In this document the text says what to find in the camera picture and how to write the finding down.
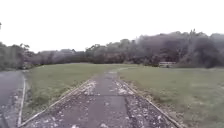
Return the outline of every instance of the sky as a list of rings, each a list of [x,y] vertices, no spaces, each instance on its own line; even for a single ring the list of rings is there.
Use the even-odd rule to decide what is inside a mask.
[[[0,41],[85,50],[140,35],[224,33],[222,0],[0,0]]]

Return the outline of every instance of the grass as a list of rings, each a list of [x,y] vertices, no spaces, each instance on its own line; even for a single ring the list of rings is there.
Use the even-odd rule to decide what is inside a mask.
[[[138,67],[120,72],[191,128],[224,127],[224,69]]]
[[[56,101],[65,91],[77,87],[94,74],[119,67],[123,64],[60,64],[31,69],[27,74],[30,87],[23,109],[23,120]]]

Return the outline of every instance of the asphalt road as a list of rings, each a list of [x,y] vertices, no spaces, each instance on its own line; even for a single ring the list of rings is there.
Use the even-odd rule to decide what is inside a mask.
[[[7,105],[17,89],[22,86],[23,78],[20,71],[0,72],[0,106]]]
[[[41,114],[26,128],[174,128],[115,72],[97,76],[80,93]]]
[[[16,127],[22,87],[20,71],[0,72],[0,128]]]

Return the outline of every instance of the curb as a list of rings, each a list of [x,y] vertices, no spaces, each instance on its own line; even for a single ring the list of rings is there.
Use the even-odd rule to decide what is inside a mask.
[[[25,79],[25,76],[23,76],[23,95],[22,95],[22,100],[21,100],[21,104],[20,104],[17,127],[19,127],[22,123],[22,112],[23,112],[23,104],[24,104],[24,99],[25,99],[25,93],[26,93],[26,79]]]

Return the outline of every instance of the forest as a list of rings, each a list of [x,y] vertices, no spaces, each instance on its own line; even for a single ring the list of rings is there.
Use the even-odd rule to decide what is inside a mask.
[[[79,62],[158,66],[161,61],[169,61],[182,68],[224,66],[224,35],[217,33],[208,36],[191,30],[93,44],[85,51],[62,49],[34,53],[25,44],[6,46],[0,42],[0,70]]]

